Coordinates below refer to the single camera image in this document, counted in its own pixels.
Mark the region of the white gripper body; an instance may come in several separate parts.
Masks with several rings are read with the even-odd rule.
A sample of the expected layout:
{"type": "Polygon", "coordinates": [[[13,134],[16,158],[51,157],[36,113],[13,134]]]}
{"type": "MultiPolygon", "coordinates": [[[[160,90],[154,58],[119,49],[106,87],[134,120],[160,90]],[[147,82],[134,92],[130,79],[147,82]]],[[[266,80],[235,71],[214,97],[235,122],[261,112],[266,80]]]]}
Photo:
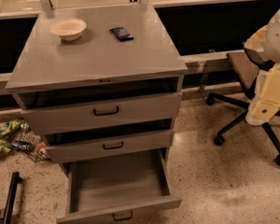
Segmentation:
{"type": "Polygon", "coordinates": [[[249,105],[245,120],[260,126],[280,109],[280,63],[269,71],[260,70],[256,79],[255,97],[249,105]]]}

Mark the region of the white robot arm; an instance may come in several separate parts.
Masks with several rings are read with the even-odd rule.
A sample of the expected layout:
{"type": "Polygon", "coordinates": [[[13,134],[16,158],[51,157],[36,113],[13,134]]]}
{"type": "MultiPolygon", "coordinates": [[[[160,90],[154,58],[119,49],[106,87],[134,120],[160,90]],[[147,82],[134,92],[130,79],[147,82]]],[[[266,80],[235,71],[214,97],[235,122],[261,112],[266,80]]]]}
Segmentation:
{"type": "Polygon", "coordinates": [[[260,69],[256,94],[245,117],[247,123],[259,126],[268,122],[280,109],[280,8],[266,26],[245,42],[245,48],[263,51],[264,57],[274,62],[268,71],[260,69]]]}

